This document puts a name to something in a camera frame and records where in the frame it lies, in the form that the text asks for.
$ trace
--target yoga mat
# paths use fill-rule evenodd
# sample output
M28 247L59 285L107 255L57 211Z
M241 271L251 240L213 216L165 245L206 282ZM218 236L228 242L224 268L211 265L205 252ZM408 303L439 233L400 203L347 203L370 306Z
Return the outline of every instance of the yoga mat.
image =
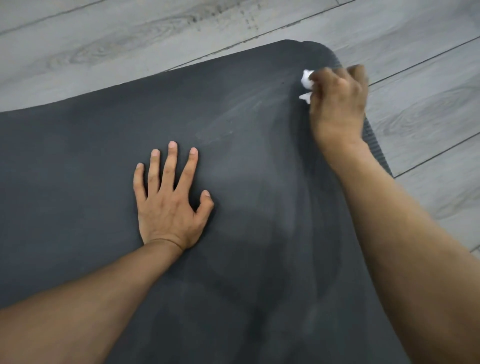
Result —
M216 207L108 363L407 363L298 99L303 69L338 65L281 41L0 113L0 306L140 247L133 170L175 140Z

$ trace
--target white cloth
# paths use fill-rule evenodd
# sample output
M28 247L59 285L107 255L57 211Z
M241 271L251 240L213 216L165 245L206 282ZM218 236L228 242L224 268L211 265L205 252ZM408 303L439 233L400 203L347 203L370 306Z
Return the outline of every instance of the white cloth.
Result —
M303 71L303 77L301 78L301 84L303 87L305 87L307 90L313 89L313 81L309 79L310 75L313 73L313 71L310 70L304 70ZM310 104L310 98L312 97L312 93L306 93L303 95L299 96L300 100L305 100L307 104Z

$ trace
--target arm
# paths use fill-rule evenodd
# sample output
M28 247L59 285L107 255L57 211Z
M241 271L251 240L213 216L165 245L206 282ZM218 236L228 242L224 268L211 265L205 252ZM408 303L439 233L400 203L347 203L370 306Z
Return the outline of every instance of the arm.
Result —
M154 282L199 239L213 202L207 191L188 203L198 152L191 150L173 190L177 145L171 143L159 189L160 153L152 152L148 197L143 165L134 175L144 246L88 276L0 310L0 362L101 363Z
M323 69L312 132L337 174L382 305L411 359L480 362L480 262L386 173L361 140L362 66Z

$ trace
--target wood grain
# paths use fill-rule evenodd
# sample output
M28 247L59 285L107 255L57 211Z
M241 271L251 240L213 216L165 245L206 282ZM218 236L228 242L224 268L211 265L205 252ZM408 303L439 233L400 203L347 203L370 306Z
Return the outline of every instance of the wood grain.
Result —
M0 2L0 35L105 0L4 0Z
M377 82L480 36L478 0L356 0L201 60L282 39L315 41Z
M396 180L468 249L480 245L480 134Z
M480 39L370 87L367 115L395 175L480 132Z
M336 0L104 1L0 36L0 110L155 74L334 6Z

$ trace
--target forearm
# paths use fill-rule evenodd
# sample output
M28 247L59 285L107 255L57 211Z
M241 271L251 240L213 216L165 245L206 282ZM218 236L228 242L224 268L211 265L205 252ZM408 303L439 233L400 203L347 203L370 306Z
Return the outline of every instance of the forearm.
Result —
M405 348L422 362L478 362L480 265L383 170L366 144L328 157L373 282Z
M103 362L152 284L180 254L170 243L151 243L1 310L0 361Z

